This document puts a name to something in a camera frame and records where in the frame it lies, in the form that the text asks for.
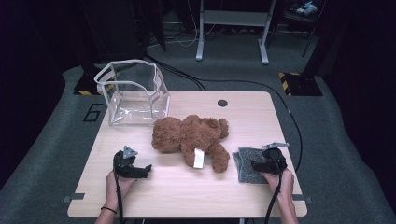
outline gray cloth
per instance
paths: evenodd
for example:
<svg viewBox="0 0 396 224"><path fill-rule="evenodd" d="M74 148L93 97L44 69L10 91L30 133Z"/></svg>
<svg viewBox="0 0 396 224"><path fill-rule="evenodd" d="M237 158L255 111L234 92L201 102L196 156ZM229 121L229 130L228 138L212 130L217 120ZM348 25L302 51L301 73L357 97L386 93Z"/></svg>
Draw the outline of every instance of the gray cloth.
<svg viewBox="0 0 396 224"><path fill-rule="evenodd" d="M249 184L268 184L267 180L259 172L254 171L251 161L265 162L262 149L252 147L240 147L238 152L233 153L238 169L238 181Z"/></svg>

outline gray floor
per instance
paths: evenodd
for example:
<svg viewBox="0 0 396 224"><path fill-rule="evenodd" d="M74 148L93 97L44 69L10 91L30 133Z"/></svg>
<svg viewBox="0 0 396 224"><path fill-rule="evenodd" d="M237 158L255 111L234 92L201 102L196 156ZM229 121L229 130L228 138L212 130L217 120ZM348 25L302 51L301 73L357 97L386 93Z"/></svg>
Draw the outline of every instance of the gray floor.
<svg viewBox="0 0 396 224"><path fill-rule="evenodd" d="M330 90L321 77L316 81L323 92L321 97L286 96L279 72L302 72L315 43L305 58L303 35L278 34L268 49L270 63L260 60L259 35L217 35L205 42L204 59L195 61L197 42L189 47L168 43L167 51L148 48L148 54L189 75L202 79L208 91L268 91L294 165L298 160L300 140L288 113L292 112L303 138L303 160L297 173L305 197L313 200L307 205L308 214L301 223L396 223L374 173L361 161L356 148L345 133L342 117ZM171 91L198 91L185 78L165 69L166 86ZM92 218L71 218L64 197L74 193L87 160L100 122L106 111L102 96L73 95L81 77L80 67L64 73L66 88L42 133L21 165L0 192L0 223L93 223ZM232 80L260 82L262 85ZM84 122L92 104L103 104L96 122ZM263 223L255 219L254 223Z"/></svg>

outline white tag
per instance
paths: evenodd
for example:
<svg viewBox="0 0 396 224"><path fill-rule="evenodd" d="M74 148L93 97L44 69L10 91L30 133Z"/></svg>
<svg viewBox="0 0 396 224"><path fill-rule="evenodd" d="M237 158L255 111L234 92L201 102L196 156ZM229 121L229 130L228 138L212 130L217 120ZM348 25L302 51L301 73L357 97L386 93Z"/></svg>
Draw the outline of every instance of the white tag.
<svg viewBox="0 0 396 224"><path fill-rule="evenodd" d="M204 155L205 153L201 149L195 149L194 168L204 168Z"/></svg>

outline table hole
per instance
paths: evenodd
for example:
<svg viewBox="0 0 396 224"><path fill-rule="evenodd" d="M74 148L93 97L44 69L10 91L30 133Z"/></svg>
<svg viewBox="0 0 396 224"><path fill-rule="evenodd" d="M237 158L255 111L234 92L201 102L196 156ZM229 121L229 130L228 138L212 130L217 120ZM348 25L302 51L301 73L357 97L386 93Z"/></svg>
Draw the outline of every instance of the table hole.
<svg viewBox="0 0 396 224"><path fill-rule="evenodd" d="M218 101L218 105L221 107L225 107L227 106L228 102L226 100L219 100Z"/></svg>

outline teddy bear leg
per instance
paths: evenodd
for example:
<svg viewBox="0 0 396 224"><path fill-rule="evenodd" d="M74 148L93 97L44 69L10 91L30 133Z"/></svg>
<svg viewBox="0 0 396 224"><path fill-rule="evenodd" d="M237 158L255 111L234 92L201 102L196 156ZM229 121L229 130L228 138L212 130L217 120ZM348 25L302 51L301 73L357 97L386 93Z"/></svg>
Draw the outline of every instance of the teddy bear leg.
<svg viewBox="0 0 396 224"><path fill-rule="evenodd" d="M215 143L209 147L208 152L212 158L212 167L216 173L227 170L230 154L224 149L220 143Z"/></svg>
<svg viewBox="0 0 396 224"><path fill-rule="evenodd" d="M181 151L183 152L184 162L190 167L194 166L195 154L191 147L186 147L184 144L181 145Z"/></svg>

